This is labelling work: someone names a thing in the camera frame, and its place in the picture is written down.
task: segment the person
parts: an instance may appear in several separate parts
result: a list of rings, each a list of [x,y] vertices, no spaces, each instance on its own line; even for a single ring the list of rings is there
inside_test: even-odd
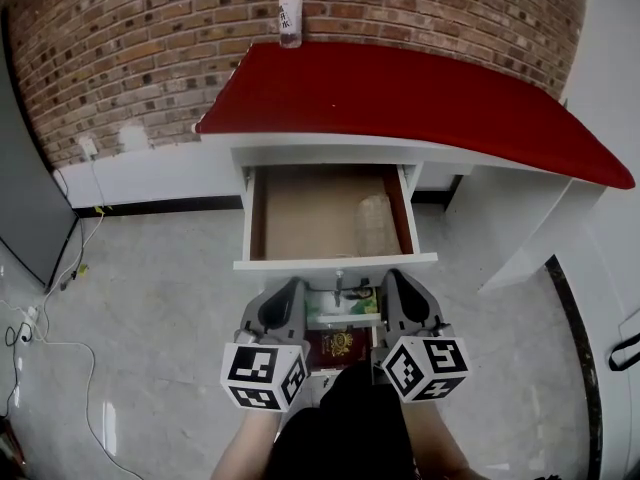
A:
[[[403,404],[391,385],[372,385],[368,362],[341,372],[320,406],[296,413],[276,439],[281,416],[247,411],[211,480],[484,478],[435,404]]]

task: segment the brick wall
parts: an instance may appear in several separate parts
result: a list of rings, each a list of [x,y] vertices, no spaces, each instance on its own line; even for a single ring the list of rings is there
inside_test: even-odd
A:
[[[143,126],[151,147],[197,141],[191,124],[255,41],[277,41],[277,0],[4,0],[14,67],[56,167],[77,140],[122,151]],[[487,66],[558,97],[585,0],[305,0],[307,39],[412,48]]]

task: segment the white wall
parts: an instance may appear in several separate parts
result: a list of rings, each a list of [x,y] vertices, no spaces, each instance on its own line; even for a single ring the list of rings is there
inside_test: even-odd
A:
[[[240,194],[229,149],[211,141],[122,153],[96,160],[94,171],[89,163],[61,169],[74,208],[102,204],[96,178],[107,205]]]
[[[640,0],[587,0],[564,96],[640,184]],[[621,340],[620,324],[640,308],[640,189],[608,189],[558,258],[594,352],[603,404],[602,478],[621,478],[640,460],[640,367],[613,373],[605,361]]]

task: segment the water bottle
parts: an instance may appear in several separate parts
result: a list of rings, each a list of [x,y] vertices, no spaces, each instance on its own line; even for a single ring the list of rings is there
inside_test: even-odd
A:
[[[302,0],[279,0],[280,46],[298,48],[302,44]]]

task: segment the black handle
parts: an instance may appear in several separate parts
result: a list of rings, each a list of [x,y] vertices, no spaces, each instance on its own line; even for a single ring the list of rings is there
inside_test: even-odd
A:
[[[624,370],[628,370],[634,364],[640,361],[640,352],[638,352],[635,356],[633,356],[627,362],[622,363],[621,365],[619,365],[613,360],[614,352],[618,352],[619,350],[624,350],[625,348],[631,347],[632,345],[635,345],[636,343],[639,343],[639,342],[640,342],[640,334],[634,336],[633,338],[629,338],[628,340],[625,340],[619,345],[616,345],[614,347],[614,349],[611,351],[611,354],[609,354],[609,368],[611,368],[611,371],[622,372]]]

